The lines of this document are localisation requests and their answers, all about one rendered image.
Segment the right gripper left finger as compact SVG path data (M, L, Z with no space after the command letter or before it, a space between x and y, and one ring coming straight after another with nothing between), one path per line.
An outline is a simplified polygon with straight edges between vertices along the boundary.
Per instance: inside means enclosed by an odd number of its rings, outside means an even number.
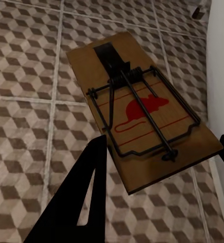
M92 139L43 211L24 243L104 243L106 135ZM95 170L88 223L77 226Z

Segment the mousetrap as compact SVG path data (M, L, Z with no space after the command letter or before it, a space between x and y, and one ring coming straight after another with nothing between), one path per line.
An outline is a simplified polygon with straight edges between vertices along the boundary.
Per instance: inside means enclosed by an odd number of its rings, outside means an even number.
M129 31L65 53L128 196L224 149Z

